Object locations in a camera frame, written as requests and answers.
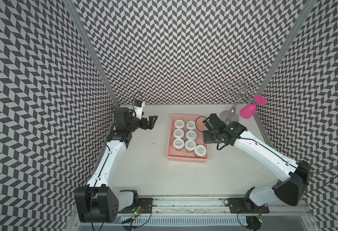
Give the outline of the white lid yogurt cup front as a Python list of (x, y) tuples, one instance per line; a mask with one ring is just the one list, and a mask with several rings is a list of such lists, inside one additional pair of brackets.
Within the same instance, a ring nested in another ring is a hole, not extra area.
[(197, 145), (194, 149), (196, 158), (206, 158), (207, 149), (204, 145)]

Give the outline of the red label yogurt cup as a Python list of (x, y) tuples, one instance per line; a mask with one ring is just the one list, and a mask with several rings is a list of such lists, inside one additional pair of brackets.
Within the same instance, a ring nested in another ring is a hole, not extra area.
[(196, 122), (193, 121), (193, 120), (188, 121), (188, 122), (186, 123), (186, 128), (187, 128), (187, 130), (189, 130), (189, 131), (195, 130), (195, 129), (196, 129)]

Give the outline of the yogurt cup edge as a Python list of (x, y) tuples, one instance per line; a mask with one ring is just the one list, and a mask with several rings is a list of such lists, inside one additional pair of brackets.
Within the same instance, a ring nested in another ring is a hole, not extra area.
[(186, 152), (192, 153), (196, 148), (196, 143), (194, 140), (187, 140), (184, 145)]
[(185, 146), (185, 141), (181, 138), (176, 138), (174, 141), (173, 141), (173, 147), (175, 148), (175, 150), (177, 152), (180, 152)]

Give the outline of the pink plastic basket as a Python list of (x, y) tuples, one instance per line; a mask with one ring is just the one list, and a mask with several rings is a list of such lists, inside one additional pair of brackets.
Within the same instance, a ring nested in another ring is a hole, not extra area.
[(167, 158), (172, 161), (205, 163), (209, 158), (202, 131), (200, 115), (174, 114), (171, 116)]

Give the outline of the green label yogurt cup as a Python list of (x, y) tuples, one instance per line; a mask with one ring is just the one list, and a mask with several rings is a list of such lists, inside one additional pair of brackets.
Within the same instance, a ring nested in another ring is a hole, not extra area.
[(175, 139), (182, 139), (185, 133), (182, 129), (175, 129), (173, 132), (173, 136)]

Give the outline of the beige label yogurt cup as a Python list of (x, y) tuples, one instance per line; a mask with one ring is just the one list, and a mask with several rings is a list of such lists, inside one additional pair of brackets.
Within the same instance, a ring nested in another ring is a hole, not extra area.
[(185, 127), (185, 125), (186, 125), (186, 123), (181, 119), (176, 120), (175, 123), (174, 123), (174, 126), (175, 126), (176, 129), (183, 129)]

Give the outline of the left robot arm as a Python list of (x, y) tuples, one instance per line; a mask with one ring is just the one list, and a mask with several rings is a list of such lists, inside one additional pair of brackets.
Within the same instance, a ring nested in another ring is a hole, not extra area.
[(136, 190), (121, 190), (115, 194), (112, 189), (112, 175), (119, 159), (126, 152), (137, 129), (152, 130), (158, 117), (142, 117), (143, 109), (118, 108), (114, 125), (107, 136), (102, 158), (85, 186), (76, 189), (74, 199), (82, 223), (112, 223), (119, 212), (136, 211), (139, 196)]

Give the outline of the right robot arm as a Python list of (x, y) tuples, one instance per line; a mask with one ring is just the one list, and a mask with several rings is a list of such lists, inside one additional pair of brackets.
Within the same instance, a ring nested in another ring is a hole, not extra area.
[(276, 180), (262, 187), (251, 187), (244, 195), (242, 204), (251, 212), (265, 204), (283, 202), (297, 206), (309, 184), (311, 166), (306, 161), (296, 161), (274, 150), (239, 122), (225, 124), (216, 114), (202, 123), (204, 143), (236, 147), (267, 167)]

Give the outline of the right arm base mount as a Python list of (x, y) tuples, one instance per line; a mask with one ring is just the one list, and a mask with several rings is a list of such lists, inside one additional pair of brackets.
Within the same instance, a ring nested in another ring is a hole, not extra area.
[(257, 206), (249, 199), (244, 198), (227, 198), (225, 205), (229, 207), (231, 214), (269, 214), (270, 210), (268, 205)]

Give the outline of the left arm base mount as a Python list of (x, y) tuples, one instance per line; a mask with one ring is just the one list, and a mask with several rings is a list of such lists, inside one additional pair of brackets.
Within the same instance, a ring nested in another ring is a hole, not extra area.
[(151, 214), (153, 206), (153, 198), (139, 198), (132, 206), (119, 211), (119, 214), (133, 214), (137, 209), (143, 209), (143, 214)]

